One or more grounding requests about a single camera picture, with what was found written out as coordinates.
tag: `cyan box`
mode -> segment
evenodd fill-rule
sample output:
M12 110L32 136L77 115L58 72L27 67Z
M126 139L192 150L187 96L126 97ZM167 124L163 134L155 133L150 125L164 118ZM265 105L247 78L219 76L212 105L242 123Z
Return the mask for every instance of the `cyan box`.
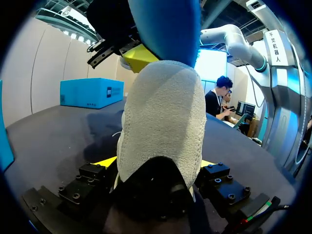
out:
M123 99L123 82L104 78L60 82L60 105L100 109Z

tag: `black shirt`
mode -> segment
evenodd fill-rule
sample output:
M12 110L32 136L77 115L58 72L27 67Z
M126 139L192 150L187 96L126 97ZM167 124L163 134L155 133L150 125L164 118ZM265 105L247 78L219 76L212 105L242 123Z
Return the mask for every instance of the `black shirt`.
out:
M221 107L219 106L218 99L213 91L209 91L206 96L206 112L212 116L219 115L221 113Z

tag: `white towel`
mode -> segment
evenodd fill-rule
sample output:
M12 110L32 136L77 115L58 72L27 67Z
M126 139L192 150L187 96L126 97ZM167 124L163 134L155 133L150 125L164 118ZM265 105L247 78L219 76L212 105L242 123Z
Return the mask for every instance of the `white towel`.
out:
M205 123L204 91L196 71L176 61L147 65L134 81L122 115L117 146L121 180L148 159L166 156L190 188L200 169Z

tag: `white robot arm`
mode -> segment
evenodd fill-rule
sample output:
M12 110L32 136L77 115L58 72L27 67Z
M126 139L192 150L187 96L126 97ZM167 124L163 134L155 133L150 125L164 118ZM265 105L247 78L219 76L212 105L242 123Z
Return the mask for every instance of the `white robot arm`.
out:
M258 72L266 69L266 58L246 42L240 29L233 24L201 30L200 43L225 43L228 53L233 57L246 61Z

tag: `black table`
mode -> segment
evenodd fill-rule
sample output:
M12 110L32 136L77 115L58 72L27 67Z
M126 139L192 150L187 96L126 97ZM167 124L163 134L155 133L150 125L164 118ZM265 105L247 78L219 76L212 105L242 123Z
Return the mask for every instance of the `black table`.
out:
M41 185L57 194L58 187L72 181L85 162L115 156L119 135L112 135L121 131L124 103L100 110L55 106L10 125L7 132L15 162L5 177L15 196ZM265 193L278 196L283 204L295 197L295 180L273 156L213 116L206 123L202 155L204 160L229 166L237 181L252 188L251 197ZM209 202L207 212L211 226L220 231L225 222ZM282 214L273 214L263 229Z

